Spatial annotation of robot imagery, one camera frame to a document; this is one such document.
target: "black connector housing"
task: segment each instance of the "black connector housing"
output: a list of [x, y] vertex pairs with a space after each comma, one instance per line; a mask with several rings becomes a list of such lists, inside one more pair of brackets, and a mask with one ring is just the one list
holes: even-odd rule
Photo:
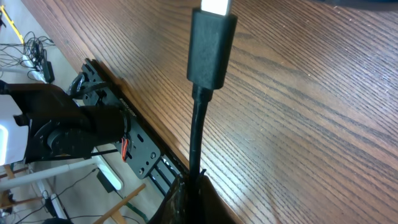
[[193, 9], [187, 78], [195, 85], [223, 87], [237, 21], [234, 15]]

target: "screw hole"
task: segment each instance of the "screw hole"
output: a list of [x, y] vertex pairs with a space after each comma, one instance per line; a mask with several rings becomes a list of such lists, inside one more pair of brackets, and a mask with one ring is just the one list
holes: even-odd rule
[[141, 142], [144, 142], [144, 139], [141, 137], [141, 135], [137, 134], [137, 137], [138, 137], [138, 139], [139, 139]]

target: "light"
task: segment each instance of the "light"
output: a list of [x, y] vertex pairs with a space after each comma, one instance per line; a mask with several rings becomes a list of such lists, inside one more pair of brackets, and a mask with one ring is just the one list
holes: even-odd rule
[[7, 142], [8, 130], [0, 124], [0, 166], [3, 166], [4, 163], [6, 163]]

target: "metal connector tip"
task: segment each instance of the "metal connector tip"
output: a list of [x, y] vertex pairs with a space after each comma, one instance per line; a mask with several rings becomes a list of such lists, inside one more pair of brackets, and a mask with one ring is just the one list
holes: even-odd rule
[[232, 8], [232, 0], [202, 0], [200, 9], [221, 16], [226, 16]]

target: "wooden tabletop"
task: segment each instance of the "wooden tabletop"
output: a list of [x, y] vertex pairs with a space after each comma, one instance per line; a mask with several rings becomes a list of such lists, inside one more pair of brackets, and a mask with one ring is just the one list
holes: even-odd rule
[[[192, 7], [25, 0], [78, 72], [96, 58], [187, 165]], [[202, 168], [244, 223], [398, 222], [398, 13], [235, 0]]]

